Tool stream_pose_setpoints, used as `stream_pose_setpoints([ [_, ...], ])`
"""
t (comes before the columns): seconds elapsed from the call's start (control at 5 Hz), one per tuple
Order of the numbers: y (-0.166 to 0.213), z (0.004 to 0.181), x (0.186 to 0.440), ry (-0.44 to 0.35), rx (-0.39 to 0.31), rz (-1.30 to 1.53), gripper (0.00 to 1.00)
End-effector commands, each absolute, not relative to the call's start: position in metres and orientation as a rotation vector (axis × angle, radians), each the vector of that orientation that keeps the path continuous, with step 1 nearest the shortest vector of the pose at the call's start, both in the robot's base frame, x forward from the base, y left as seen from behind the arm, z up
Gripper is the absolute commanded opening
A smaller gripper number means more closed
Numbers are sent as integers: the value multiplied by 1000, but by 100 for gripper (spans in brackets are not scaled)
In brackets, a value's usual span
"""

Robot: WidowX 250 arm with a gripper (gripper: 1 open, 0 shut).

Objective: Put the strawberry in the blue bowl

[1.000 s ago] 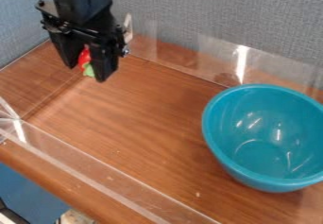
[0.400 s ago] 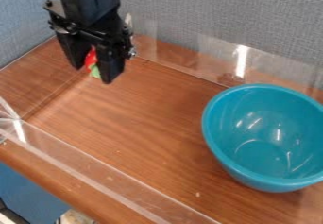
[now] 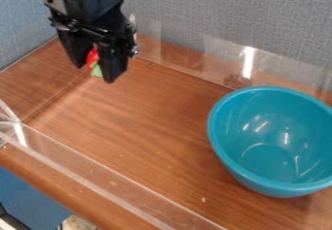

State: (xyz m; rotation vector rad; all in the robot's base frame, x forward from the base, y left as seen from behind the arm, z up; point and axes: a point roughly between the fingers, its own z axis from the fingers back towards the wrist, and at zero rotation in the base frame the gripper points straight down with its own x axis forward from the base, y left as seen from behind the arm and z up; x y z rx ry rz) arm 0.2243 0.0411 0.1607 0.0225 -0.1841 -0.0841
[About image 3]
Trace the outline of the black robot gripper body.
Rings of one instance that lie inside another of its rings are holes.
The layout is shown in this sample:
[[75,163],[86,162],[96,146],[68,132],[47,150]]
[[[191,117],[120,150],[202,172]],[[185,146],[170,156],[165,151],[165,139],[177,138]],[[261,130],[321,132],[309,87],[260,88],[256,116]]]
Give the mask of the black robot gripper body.
[[82,32],[94,44],[110,43],[126,55],[138,53],[130,20],[122,14],[124,0],[44,0],[56,31]]

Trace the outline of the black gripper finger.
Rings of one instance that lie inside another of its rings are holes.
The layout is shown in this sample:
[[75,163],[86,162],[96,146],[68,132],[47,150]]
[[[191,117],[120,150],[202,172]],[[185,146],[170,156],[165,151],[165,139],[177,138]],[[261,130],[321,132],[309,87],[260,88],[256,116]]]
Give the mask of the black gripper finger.
[[82,68],[94,47],[92,39],[82,32],[57,31],[62,46],[72,65]]
[[127,71],[128,56],[122,48],[110,43],[99,43],[98,49],[103,81],[112,83]]

